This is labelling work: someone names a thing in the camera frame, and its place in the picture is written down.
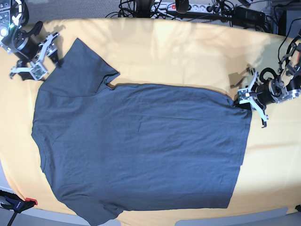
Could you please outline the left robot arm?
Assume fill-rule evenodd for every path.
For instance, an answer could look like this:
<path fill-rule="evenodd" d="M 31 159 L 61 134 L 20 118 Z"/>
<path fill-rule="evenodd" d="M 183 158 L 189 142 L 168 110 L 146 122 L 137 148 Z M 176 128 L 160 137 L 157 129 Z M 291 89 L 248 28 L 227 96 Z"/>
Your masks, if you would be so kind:
<path fill-rule="evenodd" d="M 267 127 L 269 104 L 280 104 L 301 96 L 301 33 L 290 42 L 286 53 L 278 58 L 278 69 L 267 67 L 261 72 L 248 68 L 252 78 L 240 88 L 234 101 L 235 107 L 257 111 L 262 127 Z"/>

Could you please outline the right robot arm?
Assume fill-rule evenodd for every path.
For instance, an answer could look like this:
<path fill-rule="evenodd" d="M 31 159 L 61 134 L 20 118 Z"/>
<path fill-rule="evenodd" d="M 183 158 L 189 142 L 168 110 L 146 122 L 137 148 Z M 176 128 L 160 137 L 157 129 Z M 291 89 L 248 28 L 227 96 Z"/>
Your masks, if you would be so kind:
<path fill-rule="evenodd" d="M 49 34 L 42 42 L 36 42 L 43 28 L 38 21 L 28 32 L 23 30 L 29 20 L 29 10 L 24 0 L 2 0 L 0 2 L 0 46 L 9 54 L 18 57 L 16 66 L 11 68 L 10 78 L 18 74 L 22 80 L 45 81 L 48 74 L 44 59 L 48 57 L 55 66 L 61 67 L 62 61 L 54 40 L 60 37 L 55 32 Z"/>

